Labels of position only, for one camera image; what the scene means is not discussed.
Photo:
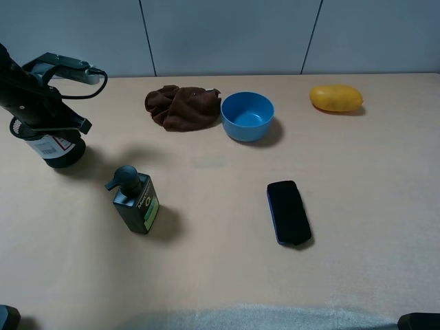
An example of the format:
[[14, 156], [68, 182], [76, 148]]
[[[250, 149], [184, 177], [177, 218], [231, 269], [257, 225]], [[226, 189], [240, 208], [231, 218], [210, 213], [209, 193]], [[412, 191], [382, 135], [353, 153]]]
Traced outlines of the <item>black robot base right corner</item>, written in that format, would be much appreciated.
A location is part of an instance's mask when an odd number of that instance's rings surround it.
[[440, 330], [440, 313], [409, 313], [399, 318], [399, 330]]

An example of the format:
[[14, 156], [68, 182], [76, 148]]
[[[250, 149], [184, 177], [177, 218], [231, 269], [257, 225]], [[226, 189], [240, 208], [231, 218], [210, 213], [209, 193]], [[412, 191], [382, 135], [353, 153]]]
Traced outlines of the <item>black robot base left corner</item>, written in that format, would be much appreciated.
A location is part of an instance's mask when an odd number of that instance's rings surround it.
[[20, 320], [21, 314], [16, 308], [0, 305], [0, 330], [17, 330]]

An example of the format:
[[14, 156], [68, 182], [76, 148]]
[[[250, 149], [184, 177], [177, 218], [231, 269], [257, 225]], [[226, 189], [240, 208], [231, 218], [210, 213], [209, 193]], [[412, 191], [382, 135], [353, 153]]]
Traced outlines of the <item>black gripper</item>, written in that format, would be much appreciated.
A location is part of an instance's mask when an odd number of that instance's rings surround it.
[[61, 94], [18, 65], [1, 67], [1, 106], [36, 132], [88, 134], [92, 123], [72, 112]]

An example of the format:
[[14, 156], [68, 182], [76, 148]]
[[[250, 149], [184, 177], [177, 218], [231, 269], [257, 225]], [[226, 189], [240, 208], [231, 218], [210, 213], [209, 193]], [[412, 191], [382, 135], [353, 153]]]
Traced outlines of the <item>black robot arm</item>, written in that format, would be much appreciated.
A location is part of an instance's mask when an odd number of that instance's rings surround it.
[[1, 46], [1, 107], [33, 131], [89, 132], [91, 123], [64, 102], [61, 93], [49, 85], [59, 70], [84, 71], [55, 55], [44, 54], [19, 66]]

